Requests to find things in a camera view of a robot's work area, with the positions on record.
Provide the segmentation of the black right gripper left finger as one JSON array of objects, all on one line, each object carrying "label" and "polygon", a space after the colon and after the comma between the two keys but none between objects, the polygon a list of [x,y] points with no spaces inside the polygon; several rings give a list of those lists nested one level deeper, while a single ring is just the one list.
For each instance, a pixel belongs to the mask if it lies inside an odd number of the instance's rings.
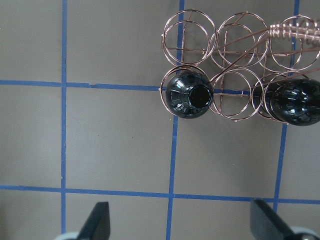
[{"label": "black right gripper left finger", "polygon": [[111,235],[109,203],[95,204],[89,217],[81,228],[78,240],[108,240]]}]

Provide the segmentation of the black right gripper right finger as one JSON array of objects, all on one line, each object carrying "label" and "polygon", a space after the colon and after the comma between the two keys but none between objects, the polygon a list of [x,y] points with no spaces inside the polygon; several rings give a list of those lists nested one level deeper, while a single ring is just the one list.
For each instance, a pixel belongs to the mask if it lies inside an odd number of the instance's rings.
[{"label": "black right gripper right finger", "polygon": [[250,231],[255,240],[291,240],[295,235],[262,199],[250,203]]}]

